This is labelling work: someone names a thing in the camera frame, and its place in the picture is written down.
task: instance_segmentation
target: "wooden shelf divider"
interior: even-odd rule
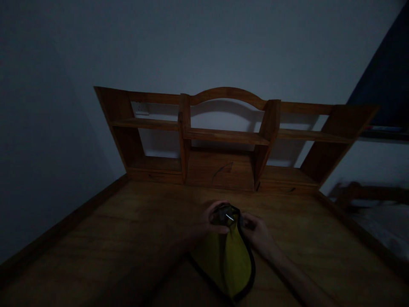
[[[189,128],[183,138],[255,145],[268,145],[270,143],[258,133],[201,128]]]
[[[114,127],[130,127],[143,129],[157,129],[167,131],[178,131],[178,122],[159,120],[159,119],[141,119],[130,118],[111,122]]]

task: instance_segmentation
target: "finger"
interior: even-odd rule
[[[218,200],[215,201],[214,203],[212,203],[206,210],[205,210],[205,214],[206,215],[210,215],[213,213],[214,209],[216,209],[217,206],[223,204],[223,203],[229,203],[228,200]]]
[[[215,232],[215,233],[218,233],[218,234],[221,234],[221,235],[225,235],[230,231],[230,229],[228,227],[226,227],[226,226],[210,224],[209,225],[209,231]]]
[[[248,212],[242,212],[242,217],[245,219],[245,220],[249,220],[249,221],[251,221],[251,222],[253,222],[254,224],[258,224],[259,222],[260,222],[260,218],[259,217],[257,217],[257,216],[254,216],[254,215],[252,215],[251,213],[248,213]]]

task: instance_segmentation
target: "wooden desk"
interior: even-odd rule
[[[130,182],[0,292],[1,306],[78,306],[98,296],[198,216],[227,199],[265,219],[280,247],[346,306],[401,306],[409,287],[309,195],[267,194]],[[297,306],[256,254],[256,279],[239,306]],[[153,306],[221,302],[182,259]]]

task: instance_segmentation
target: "yellow bag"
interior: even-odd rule
[[[251,290],[256,266],[241,231],[240,210],[231,205],[228,207],[231,215],[226,214],[226,221],[222,224],[230,231],[226,235],[207,234],[190,253],[190,260],[198,272],[216,286],[222,297],[230,303],[237,303]]]

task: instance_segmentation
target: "wood grain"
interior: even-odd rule
[[[378,110],[379,106],[334,106],[321,131],[352,139],[352,142],[315,142],[301,165],[302,171],[320,186],[324,184]]]
[[[49,248],[73,230],[83,219],[102,205],[109,197],[118,192],[128,182],[128,176],[123,175],[104,190],[75,209],[62,221],[55,224],[17,254],[3,262],[0,266],[0,289],[12,282],[14,278],[30,264],[41,257]]]
[[[145,92],[127,92],[130,101],[139,101],[147,103],[157,103],[157,104],[179,104],[179,95],[175,94],[159,94],[159,93],[145,93]],[[237,100],[250,101],[259,110],[264,110],[266,100],[261,99],[257,95],[250,93],[246,90],[237,89],[234,87],[218,87],[216,89],[210,89],[203,91],[195,95],[194,102],[196,105],[200,102],[206,100],[216,99],[216,98],[229,98],[234,96]],[[332,110],[333,105],[330,104],[310,104],[301,102],[282,102],[282,112],[285,113],[300,113],[300,114],[323,114],[329,115]]]
[[[290,167],[280,167],[267,165],[265,167],[264,173],[260,178],[262,182],[287,184],[287,185],[308,185],[317,187],[318,183],[315,182],[311,177],[307,176],[299,168]]]
[[[190,96],[181,94],[179,98],[179,114],[178,114],[178,131],[179,131],[179,146],[180,158],[182,164],[182,181],[185,184],[187,178],[187,170],[189,167],[190,148],[192,141],[185,139],[186,131],[191,127],[190,123]]]
[[[159,94],[145,92],[127,92],[130,101],[157,103],[157,104],[179,104],[179,95]]]
[[[159,120],[159,119],[132,118],[132,119],[124,119],[121,121],[111,122],[111,125],[116,126],[116,127],[130,127],[130,128],[178,131],[178,122]]]
[[[313,196],[130,182],[3,288],[0,305],[81,306],[143,265],[215,199],[262,217],[283,251],[340,305],[402,306],[408,299],[408,286]],[[256,279],[239,306],[298,306],[253,253]],[[153,307],[220,305],[186,260],[152,299]]]
[[[134,117],[128,94],[123,90],[94,87],[108,122]]]
[[[329,143],[352,143],[353,139],[347,139],[341,136],[334,136],[322,131],[307,131],[307,130],[278,130],[277,138],[279,139],[299,139],[304,141],[329,142]]]
[[[153,181],[161,183],[182,184],[182,174],[157,172],[157,171],[141,171],[133,168],[128,169],[128,177],[131,180]]]
[[[247,102],[248,104],[251,104],[253,107],[259,110],[264,110],[264,106],[266,104],[265,100],[262,100],[260,97],[246,90],[242,90],[236,87],[216,87],[192,96],[190,105],[197,105],[204,101],[218,98],[241,100]]]
[[[253,153],[193,147],[186,184],[254,191]]]
[[[216,129],[190,128],[184,134],[185,139],[198,139],[214,142],[268,145],[269,141],[254,132],[227,131]]]
[[[280,128],[281,101],[269,100],[265,106],[263,120],[261,121],[259,135],[268,140],[267,146],[254,147],[254,188],[257,189],[260,177],[263,174],[273,144]]]
[[[125,168],[145,157],[138,129],[113,126],[111,131]]]
[[[180,159],[146,156],[130,164],[134,171],[150,171],[153,173],[181,174]]]
[[[218,188],[233,188],[236,186],[241,189],[243,186],[247,186],[248,182],[252,181],[254,184],[253,188],[257,189],[276,138],[315,141],[301,169],[314,182],[322,185],[378,109],[378,107],[374,106],[331,106],[325,104],[281,102],[278,99],[266,101],[253,93],[234,87],[213,88],[194,96],[188,94],[127,92],[104,87],[95,87],[95,91],[101,102],[101,107],[103,108],[124,166],[127,170],[133,168],[133,178],[140,179],[146,177],[145,173],[136,176],[135,171],[137,170],[160,173],[160,167],[164,167],[163,171],[165,174],[170,174],[172,171],[176,172],[176,168],[169,168],[165,160],[158,162],[157,167],[152,165],[143,166],[143,163],[149,163],[149,160],[144,159],[145,154],[138,132],[138,128],[170,130],[179,132],[182,182],[185,183],[188,177],[190,177],[193,179],[190,182],[193,182],[195,185],[202,182],[204,186],[217,186]],[[259,110],[264,110],[265,114],[259,133],[192,128],[190,107],[217,98],[238,99],[253,105]],[[135,119],[130,104],[131,100],[148,103],[179,104],[178,122]],[[302,131],[279,129],[281,112],[329,114],[330,116],[322,131]],[[251,155],[252,171],[246,170],[243,173],[243,176],[251,174],[252,178],[243,178],[242,182],[238,185],[236,183],[230,184],[226,180],[224,181],[225,186],[222,185],[222,181],[219,181],[217,184],[214,184],[212,181],[209,183],[209,174],[214,171],[212,168],[215,167],[209,159],[195,162],[196,166],[207,163],[209,165],[208,171],[205,171],[203,167],[200,167],[203,170],[192,168],[195,171],[189,176],[192,139],[255,145],[254,153]],[[218,161],[217,163],[220,163],[222,160],[226,162],[226,156],[223,158],[223,155],[217,155],[215,158]],[[227,160],[230,161],[229,163],[233,163],[234,159],[234,156],[229,156]],[[285,176],[286,174],[284,174],[281,183],[289,184],[288,178],[291,178],[291,176]],[[263,189],[267,187],[275,189],[272,183],[264,184]]]

